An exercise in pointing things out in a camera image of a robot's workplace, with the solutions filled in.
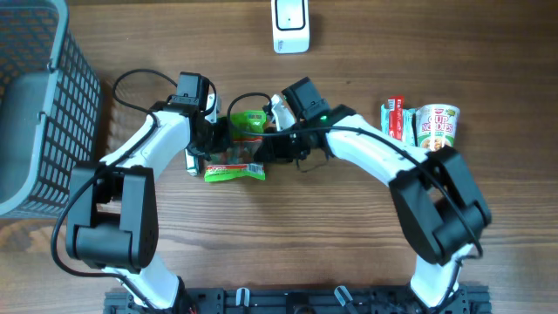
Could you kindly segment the bright green snack bag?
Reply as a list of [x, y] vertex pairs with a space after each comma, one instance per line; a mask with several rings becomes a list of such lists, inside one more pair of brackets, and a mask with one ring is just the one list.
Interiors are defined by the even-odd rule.
[[[262, 110], [249, 110], [232, 113], [231, 121], [241, 130], [249, 133], [262, 133], [267, 117]], [[238, 132], [228, 125], [228, 118], [217, 120], [214, 132], [217, 150], [210, 154], [206, 162], [205, 182], [228, 181], [241, 177], [265, 180], [264, 166], [255, 161], [255, 154], [262, 146], [263, 138]]]

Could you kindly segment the red and white sachet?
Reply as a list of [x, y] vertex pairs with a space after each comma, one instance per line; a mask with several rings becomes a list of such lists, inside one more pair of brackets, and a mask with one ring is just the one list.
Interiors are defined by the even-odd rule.
[[389, 98], [387, 107], [388, 115], [388, 134], [396, 139], [401, 140], [403, 136], [403, 104], [405, 98], [402, 95]]

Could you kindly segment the cup noodles cup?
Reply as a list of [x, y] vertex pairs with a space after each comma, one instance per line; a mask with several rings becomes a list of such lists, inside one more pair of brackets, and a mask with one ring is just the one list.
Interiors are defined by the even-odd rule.
[[417, 146], [431, 151], [453, 147], [460, 109], [447, 104], [430, 104], [416, 111]]

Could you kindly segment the light green snack packet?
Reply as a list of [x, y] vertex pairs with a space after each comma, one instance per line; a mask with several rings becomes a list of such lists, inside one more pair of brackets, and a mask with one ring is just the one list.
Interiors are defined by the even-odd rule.
[[[391, 125], [395, 124], [395, 122], [391, 123], [390, 118], [395, 113], [394, 109], [390, 109], [387, 105], [381, 105], [380, 107], [380, 118], [381, 118], [381, 130], [384, 134], [390, 135], [391, 137], [395, 137], [395, 132], [391, 131]], [[412, 109], [401, 109], [402, 113], [402, 121], [401, 121], [401, 138], [400, 140], [404, 142], [406, 145], [410, 145], [415, 147], [416, 144], [416, 135], [414, 131], [413, 125], [413, 118], [415, 115], [416, 110]]]

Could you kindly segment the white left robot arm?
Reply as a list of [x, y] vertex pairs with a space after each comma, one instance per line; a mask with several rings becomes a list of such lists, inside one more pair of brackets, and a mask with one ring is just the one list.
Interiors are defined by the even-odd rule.
[[156, 102], [146, 122], [121, 148], [71, 172], [71, 198], [57, 220], [65, 226], [67, 255], [91, 268], [90, 277], [113, 277], [143, 313], [195, 313], [182, 279], [156, 249], [159, 223], [155, 182], [183, 152], [209, 160], [219, 112], [214, 84], [181, 72], [176, 92]]

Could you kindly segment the green carton with barcode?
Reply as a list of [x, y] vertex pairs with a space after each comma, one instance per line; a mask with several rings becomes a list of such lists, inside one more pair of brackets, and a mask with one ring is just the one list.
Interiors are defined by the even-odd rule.
[[192, 176], [197, 176], [201, 172], [199, 158], [191, 154], [187, 149], [184, 150], [186, 170]]

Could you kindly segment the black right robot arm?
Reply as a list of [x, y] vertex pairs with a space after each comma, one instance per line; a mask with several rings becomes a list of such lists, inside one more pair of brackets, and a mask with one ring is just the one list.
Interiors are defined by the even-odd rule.
[[463, 262], [483, 256], [480, 237], [492, 221], [462, 156], [452, 147], [430, 151], [393, 139], [354, 109], [331, 107], [310, 78], [270, 97], [262, 110], [273, 125], [264, 132], [259, 161], [293, 161], [319, 148], [389, 188], [417, 255], [411, 291], [431, 313], [441, 311], [458, 292]]

